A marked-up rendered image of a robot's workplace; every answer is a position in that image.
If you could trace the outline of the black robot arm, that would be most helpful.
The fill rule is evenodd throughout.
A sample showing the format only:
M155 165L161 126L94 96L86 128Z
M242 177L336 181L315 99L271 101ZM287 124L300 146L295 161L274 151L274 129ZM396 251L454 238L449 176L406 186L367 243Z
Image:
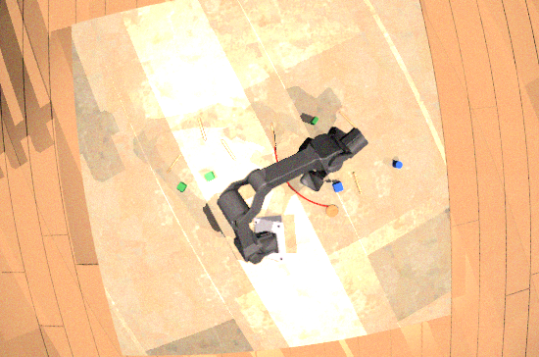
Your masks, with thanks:
M321 178L335 173L343 167L343 162L354 158L367 145L368 141L358 127L353 127L341 139L334 133L323 133L314 139L307 137L296 154L261 170L253 170L245 179L229 184L217 205L233 228L233 245L243 260L258 265L265 256L279 253L276 232L254 234L250 227L260 214L265 197L273 189L312 170L316 170ZM250 208L238 191L248 184L255 191Z

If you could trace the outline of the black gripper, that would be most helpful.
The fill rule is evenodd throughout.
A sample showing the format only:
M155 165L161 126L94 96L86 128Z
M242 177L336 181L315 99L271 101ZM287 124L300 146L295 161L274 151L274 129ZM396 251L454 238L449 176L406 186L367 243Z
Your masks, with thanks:
M330 133L334 133L339 139L341 139L346 134L345 131L343 131L342 129L338 127L331 127L327 134L330 134ZM306 185L309 189L317 192L320 190L321 186L323 185L324 180L323 178L320 177L320 175L317 172L312 170L303 174L303 176L300 179L300 183L302 183L303 185Z

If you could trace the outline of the round wooden button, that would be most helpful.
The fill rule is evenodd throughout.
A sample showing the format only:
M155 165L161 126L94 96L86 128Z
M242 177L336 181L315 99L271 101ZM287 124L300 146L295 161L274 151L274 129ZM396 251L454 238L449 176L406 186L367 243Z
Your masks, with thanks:
M330 218L331 218L331 217L334 217L334 216L338 215L338 208L337 208L335 205L330 204L330 205L328 205L328 206L326 207L325 213L326 213L326 215L327 215L328 217L330 217Z

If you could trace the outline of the blue wooden block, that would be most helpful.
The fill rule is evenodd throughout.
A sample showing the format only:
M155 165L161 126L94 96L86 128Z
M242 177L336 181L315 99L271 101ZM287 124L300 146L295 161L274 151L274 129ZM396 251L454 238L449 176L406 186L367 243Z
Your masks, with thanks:
M344 188L343 188L343 185L341 183L341 181L338 181L338 182L335 182L332 184L333 185L333 188L334 188L334 192L337 193L337 192L340 192L340 191L343 191Z

